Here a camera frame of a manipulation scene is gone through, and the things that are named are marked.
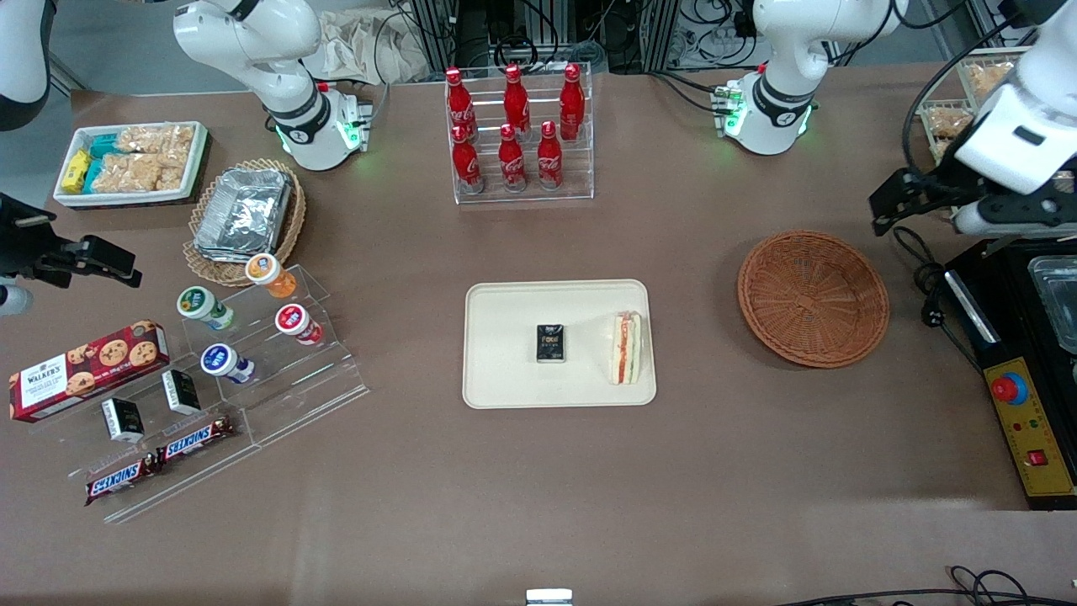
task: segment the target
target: snack box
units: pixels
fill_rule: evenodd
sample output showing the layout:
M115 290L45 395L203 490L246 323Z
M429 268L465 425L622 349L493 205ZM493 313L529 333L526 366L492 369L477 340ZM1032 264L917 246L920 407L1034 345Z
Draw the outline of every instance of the snack box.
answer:
M187 155L187 164L183 168L183 178L180 180L180 188L153 192L129 192L114 194L69 194L64 191L62 180L67 166L71 164L79 150L88 150L94 138L98 135L118 135L128 126L168 126L179 124L180 126L193 126L195 129L194 139L191 141L191 153ZM117 124L114 126L86 126L79 128L71 136L71 143L68 145L64 163L60 165L60 174L56 179L56 186L53 188L53 197L56 201L73 208L75 210L93 210L100 208L132 208L139 206L163 206L167 203L186 203L198 200L198 192L195 185L201 180L206 168L205 158L209 151L209 131L200 122L153 122L144 124Z
M37 423L168 365L165 332L140 321L11 376L11 418Z

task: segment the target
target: cookie image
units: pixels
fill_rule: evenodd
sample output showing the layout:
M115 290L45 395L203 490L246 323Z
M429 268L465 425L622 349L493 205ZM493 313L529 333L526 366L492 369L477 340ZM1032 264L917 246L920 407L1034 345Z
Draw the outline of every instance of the cookie image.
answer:
M76 372L68 380L68 386L64 393L68 396L82 396L83 394L89 394L93 390L94 376L88 372Z
M81 365L86 362L86 346L81 348L75 348L68 352L68 363L72 365Z
M98 360L107 367L114 367L127 358L127 343L120 339L109 341L101 348Z
M157 328L157 326L150 321L139 321L131 325L131 335L139 338L155 328Z
M144 367L157 360L157 347L149 341L143 341L131 348L131 366Z

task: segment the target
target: aluminum foil container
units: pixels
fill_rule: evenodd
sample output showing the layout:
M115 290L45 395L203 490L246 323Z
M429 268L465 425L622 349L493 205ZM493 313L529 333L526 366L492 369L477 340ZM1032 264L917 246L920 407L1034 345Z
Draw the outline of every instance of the aluminum foil container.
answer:
M291 194L292 180L279 170L226 170L206 205L195 250L226 263L246 263L258 252L276 252Z

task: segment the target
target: small black box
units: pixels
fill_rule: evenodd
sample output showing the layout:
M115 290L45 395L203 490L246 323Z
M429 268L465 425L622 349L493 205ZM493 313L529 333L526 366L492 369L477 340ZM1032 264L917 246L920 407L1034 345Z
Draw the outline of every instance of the small black box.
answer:
M535 362L564 362L563 325L538 325L538 348L535 354Z
M165 383L165 397L168 408L180 414L195 414L201 410L198 406L198 392L195 391L195 380L178 370L167 370L160 376Z
M134 445L145 435L142 415L138 413L138 406L135 403L110 398L101 403L101 412L104 413L104 426L109 428L109 438Z

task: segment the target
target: blue cup lid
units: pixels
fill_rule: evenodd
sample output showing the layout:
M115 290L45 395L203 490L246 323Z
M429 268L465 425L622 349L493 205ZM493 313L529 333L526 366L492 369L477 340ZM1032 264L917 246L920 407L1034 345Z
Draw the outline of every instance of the blue cup lid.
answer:
M202 370L210 375L221 372L223 369L228 367L228 362L232 358L232 348L228 348L223 343L210 346L206 352L202 353Z

